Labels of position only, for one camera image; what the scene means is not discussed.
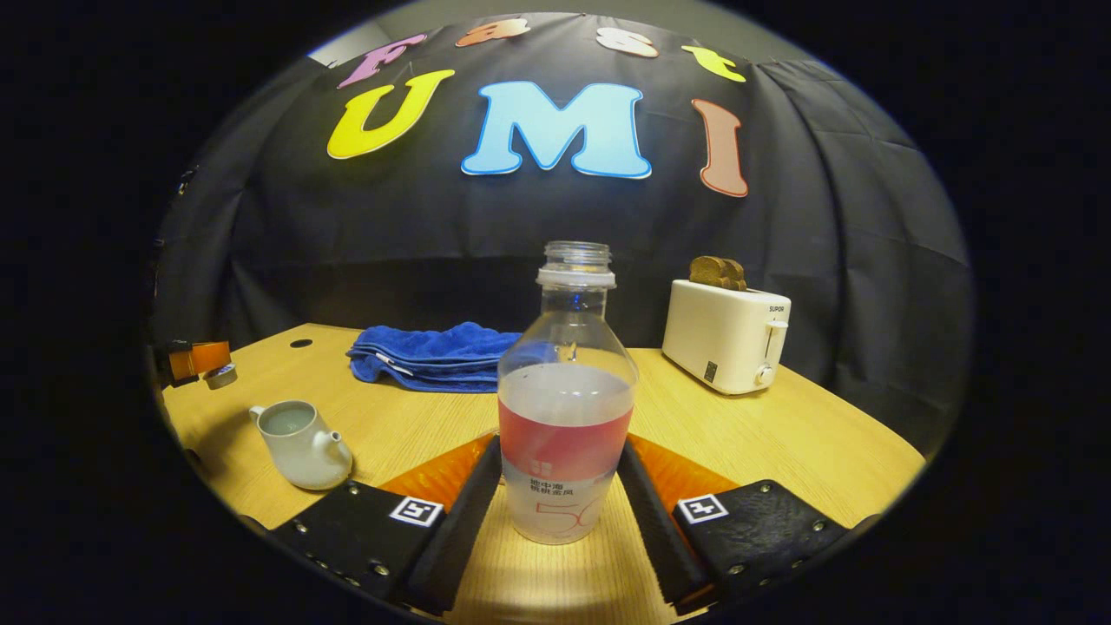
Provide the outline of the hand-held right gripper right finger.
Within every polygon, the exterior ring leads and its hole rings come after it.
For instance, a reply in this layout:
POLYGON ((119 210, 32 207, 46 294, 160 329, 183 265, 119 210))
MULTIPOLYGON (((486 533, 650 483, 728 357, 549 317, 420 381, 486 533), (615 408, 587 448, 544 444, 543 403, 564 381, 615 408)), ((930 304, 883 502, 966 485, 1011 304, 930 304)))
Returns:
POLYGON ((848 530, 775 480, 739 485, 634 434, 615 471, 664 602, 678 615, 765 594, 878 522, 869 515, 848 530))

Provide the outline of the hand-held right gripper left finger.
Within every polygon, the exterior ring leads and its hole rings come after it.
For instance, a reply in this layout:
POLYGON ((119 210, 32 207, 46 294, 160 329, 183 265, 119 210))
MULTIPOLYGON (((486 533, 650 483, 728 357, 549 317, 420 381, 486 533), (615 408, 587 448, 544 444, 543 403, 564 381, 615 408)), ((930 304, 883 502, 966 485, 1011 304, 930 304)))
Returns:
POLYGON ((274 530, 241 520, 366 597, 440 616, 456 608, 501 460, 499 436, 487 434, 380 486, 346 480, 274 530))

